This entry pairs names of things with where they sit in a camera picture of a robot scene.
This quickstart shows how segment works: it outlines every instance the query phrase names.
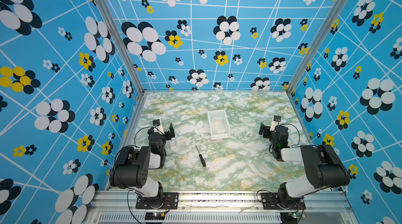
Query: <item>marble table surface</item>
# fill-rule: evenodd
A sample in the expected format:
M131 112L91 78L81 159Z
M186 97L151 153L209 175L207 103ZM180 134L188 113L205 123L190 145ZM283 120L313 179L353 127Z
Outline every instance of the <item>marble table surface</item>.
M211 140L207 111L220 109L226 110L231 136ZM303 175L304 166L278 162L269 153L269 140L258 132L261 122L270 125L274 115L282 117L282 124L295 125L300 144L308 145L284 92L148 92L135 132L151 126L153 119L161 120L164 131L173 123L176 137L166 143L165 166L149 171L164 191L276 191L281 183ZM297 144L298 132L287 127L289 145ZM148 145L147 129L138 133L135 142Z

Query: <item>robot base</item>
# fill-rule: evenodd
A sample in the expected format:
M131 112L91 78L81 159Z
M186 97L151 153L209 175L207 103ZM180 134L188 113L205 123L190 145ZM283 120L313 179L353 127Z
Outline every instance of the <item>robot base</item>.
M178 193L164 193L162 184L159 183L158 194L152 198L144 198L142 196L138 196L137 204L135 205L136 209L155 209L165 210L168 209L169 206L166 206L166 199L170 201L170 209L177 209L178 202Z
M281 184L278 193L261 193L264 210L281 210L287 208L289 208L289 210L305 209L304 200L302 198L292 198L287 195L285 184L286 183Z

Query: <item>rectangular container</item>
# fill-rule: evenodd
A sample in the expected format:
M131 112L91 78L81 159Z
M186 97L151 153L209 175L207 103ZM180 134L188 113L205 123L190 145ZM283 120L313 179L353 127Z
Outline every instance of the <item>rectangular container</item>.
M211 139L230 138L230 126L226 110L208 111Z

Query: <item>patterned wallpaper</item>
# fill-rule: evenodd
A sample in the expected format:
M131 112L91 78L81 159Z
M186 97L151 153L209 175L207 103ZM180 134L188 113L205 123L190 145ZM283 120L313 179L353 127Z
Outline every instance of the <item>patterned wallpaper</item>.
M81 223L137 92L96 0L0 0L0 223Z
M148 90L285 90L335 0L107 0Z
M348 0L292 99L350 171L360 223L402 223L402 0Z

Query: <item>black handle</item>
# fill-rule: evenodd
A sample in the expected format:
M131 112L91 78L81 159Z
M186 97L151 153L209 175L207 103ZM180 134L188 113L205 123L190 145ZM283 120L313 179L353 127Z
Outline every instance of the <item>black handle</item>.
M199 157L200 157L200 160L201 160L202 165L203 165L204 167L207 166L207 165L205 164L204 158L202 157L202 154L200 154Z

